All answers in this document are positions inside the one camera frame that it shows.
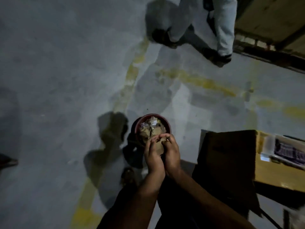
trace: dark pants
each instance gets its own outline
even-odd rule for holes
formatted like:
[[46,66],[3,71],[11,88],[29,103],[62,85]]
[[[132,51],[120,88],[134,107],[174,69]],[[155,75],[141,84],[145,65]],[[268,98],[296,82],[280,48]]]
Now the dark pants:
[[[135,184],[126,185],[119,192],[113,207],[104,215],[101,223],[107,225],[111,222],[113,212],[120,210],[132,198],[136,190]],[[160,188],[158,205],[162,215],[156,225],[156,229],[202,228],[203,215],[200,215],[200,211],[197,210],[193,199],[169,177],[165,177]]]

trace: person's left hand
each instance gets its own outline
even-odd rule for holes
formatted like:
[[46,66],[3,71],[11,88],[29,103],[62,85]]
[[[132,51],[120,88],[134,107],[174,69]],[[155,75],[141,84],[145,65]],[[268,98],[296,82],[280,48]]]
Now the person's left hand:
[[154,176],[162,183],[165,177],[165,168],[160,155],[156,151],[156,141],[159,136],[154,136],[149,139],[144,149],[144,157],[148,166],[148,174]]

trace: person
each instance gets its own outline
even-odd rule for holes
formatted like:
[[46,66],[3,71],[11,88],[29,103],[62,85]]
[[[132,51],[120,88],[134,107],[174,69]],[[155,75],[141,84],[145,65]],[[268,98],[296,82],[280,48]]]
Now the person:
[[[180,0],[172,26],[167,30],[154,30],[152,38],[156,42],[173,49],[182,45],[185,42],[183,35],[192,24],[201,3],[202,0]],[[213,18],[209,17],[209,13],[207,21],[213,33],[216,34],[217,51],[205,48],[203,55],[213,64],[223,67],[231,61],[233,53],[237,0],[213,0],[213,7]]]
[[[164,161],[156,152],[156,142],[163,137],[167,138],[162,141]],[[162,215],[156,228],[254,229],[244,217],[211,196],[181,169],[179,146],[172,134],[149,140],[144,158],[148,174],[143,183],[137,187],[132,169],[124,170],[123,188],[98,229],[146,229],[157,200]]]

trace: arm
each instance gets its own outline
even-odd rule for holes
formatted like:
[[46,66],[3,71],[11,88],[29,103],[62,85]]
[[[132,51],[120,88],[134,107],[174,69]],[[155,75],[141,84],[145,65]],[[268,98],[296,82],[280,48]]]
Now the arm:
[[110,209],[98,228],[147,229],[165,177],[164,165],[161,157],[156,153],[154,139],[147,142],[144,157],[149,171],[143,183],[123,208]]
[[253,225],[235,212],[232,208],[210,195],[191,177],[189,177],[180,166],[179,146],[171,134],[161,134],[166,136],[169,141],[163,141],[166,148],[165,170],[170,178],[185,191],[187,191],[197,202],[202,213],[207,215],[215,228],[243,228],[255,229]]

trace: person's right hand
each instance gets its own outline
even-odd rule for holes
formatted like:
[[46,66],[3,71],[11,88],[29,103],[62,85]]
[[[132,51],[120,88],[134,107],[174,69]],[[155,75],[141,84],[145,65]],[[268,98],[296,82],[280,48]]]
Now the person's right hand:
[[179,146],[172,134],[164,133],[160,134],[159,137],[166,137],[169,139],[169,141],[162,141],[165,153],[164,167],[168,176],[174,178],[181,170]]

